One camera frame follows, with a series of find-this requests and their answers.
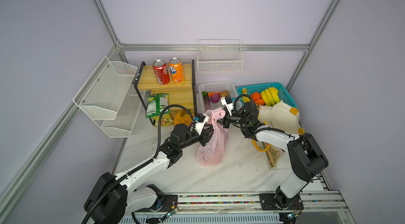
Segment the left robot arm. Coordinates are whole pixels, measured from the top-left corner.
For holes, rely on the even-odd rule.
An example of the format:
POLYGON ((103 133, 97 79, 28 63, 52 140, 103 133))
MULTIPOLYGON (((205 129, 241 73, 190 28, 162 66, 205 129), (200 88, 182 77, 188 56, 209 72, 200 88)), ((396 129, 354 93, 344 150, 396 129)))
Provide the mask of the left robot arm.
POLYGON ((86 215, 82 223, 92 219, 96 224, 117 224, 132 212, 147 208, 159 210, 163 192, 155 185, 142 190, 139 186, 174 165, 182 157, 184 148, 195 143, 205 146, 214 133, 208 121, 207 114, 197 114, 190 125, 178 124, 169 138, 158 141, 156 152, 149 159, 116 175, 109 172, 101 175, 84 204, 86 215))

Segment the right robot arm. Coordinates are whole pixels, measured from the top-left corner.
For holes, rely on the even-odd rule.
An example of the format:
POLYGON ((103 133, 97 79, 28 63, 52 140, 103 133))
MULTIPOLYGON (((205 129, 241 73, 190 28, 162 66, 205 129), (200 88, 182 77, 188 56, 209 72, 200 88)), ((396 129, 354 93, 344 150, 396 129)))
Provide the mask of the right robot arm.
POLYGON ((289 154, 292 171, 277 187, 272 203, 274 207, 286 210, 298 199, 302 189, 328 167, 329 161, 311 134, 290 134, 260 122, 258 108, 252 99, 237 109, 236 103, 241 97, 251 98, 247 94, 241 94, 234 101, 229 95, 221 98, 225 116, 219 123, 224 128, 237 125, 245 138, 265 142, 289 154))

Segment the white canvas tote bag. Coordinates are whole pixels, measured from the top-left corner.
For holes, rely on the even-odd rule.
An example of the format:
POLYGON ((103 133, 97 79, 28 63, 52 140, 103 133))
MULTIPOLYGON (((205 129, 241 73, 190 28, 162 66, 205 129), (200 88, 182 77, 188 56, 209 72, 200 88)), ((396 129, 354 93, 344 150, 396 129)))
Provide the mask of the white canvas tote bag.
POLYGON ((260 148, 256 143, 254 146, 265 153, 268 167, 276 169, 278 159, 288 152, 287 144, 297 135, 305 133, 299 122, 300 112, 283 101, 272 107, 260 106, 258 112, 258 119, 264 124, 264 130, 255 136, 263 147, 260 148))

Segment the pink plastic grocery bag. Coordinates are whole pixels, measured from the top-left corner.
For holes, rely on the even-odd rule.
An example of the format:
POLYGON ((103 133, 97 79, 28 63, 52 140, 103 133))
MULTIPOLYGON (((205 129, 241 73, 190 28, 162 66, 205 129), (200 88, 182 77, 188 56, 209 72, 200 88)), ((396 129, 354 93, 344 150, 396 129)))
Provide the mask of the pink plastic grocery bag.
POLYGON ((229 129, 224 129, 219 120, 225 117, 226 111, 223 108, 207 110, 208 123, 213 126, 214 132, 209 142, 197 150, 197 160, 202 166, 219 165, 223 159, 227 142, 229 140, 229 129))

